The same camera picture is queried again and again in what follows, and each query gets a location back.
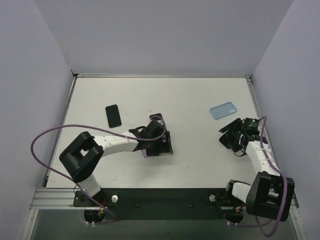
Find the light blue phone case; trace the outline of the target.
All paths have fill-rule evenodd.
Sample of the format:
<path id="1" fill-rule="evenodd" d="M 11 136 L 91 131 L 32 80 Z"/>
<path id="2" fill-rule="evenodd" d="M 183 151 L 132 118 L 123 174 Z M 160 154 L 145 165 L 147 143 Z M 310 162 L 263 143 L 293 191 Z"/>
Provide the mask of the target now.
<path id="1" fill-rule="evenodd" d="M 226 102 L 221 105 L 212 107 L 209 113 L 215 120 L 222 119 L 237 112 L 237 108 L 232 102 Z"/>

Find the black smartphone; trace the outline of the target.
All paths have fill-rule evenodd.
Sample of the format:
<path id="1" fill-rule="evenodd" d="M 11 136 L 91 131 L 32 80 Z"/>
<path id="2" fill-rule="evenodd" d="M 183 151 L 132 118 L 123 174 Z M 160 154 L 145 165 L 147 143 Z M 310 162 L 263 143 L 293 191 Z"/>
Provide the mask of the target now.
<path id="1" fill-rule="evenodd" d="M 105 113 L 109 128 L 117 128 L 122 125 L 119 108 L 116 104 L 106 106 Z"/>

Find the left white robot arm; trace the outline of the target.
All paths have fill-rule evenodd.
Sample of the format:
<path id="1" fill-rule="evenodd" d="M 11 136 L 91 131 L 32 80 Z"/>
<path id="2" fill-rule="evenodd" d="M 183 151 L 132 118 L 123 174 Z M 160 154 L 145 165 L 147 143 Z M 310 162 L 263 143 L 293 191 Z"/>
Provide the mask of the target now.
<path id="1" fill-rule="evenodd" d="M 92 206 L 103 199 L 101 186 L 93 172 L 102 157 L 141 151 L 144 157 L 173 154 L 171 134 L 161 120 L 151 120 L 147 126 L 130 129 L 121 134 L 93 136 L 80 133 L 60 154 L 59 160 L 74 183 L 84 190 L 84 199 Z"/>

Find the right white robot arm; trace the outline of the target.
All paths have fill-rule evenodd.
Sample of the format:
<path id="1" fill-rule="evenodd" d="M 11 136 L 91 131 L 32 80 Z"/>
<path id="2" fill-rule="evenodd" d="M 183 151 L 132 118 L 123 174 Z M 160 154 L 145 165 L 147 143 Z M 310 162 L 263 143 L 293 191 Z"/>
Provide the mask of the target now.
<path id="1" fill-rule="evenodd" d="M 234 153 L 248 156 L 256 176 L 252 183 L 230 180 L 225 200 L 243 203 L 248 214 L 285 222 L 289 216 L 295 182 L 283 177 L 275 160 L 260 120 L 237 118 L 219 130 L 219 142 Z"/>

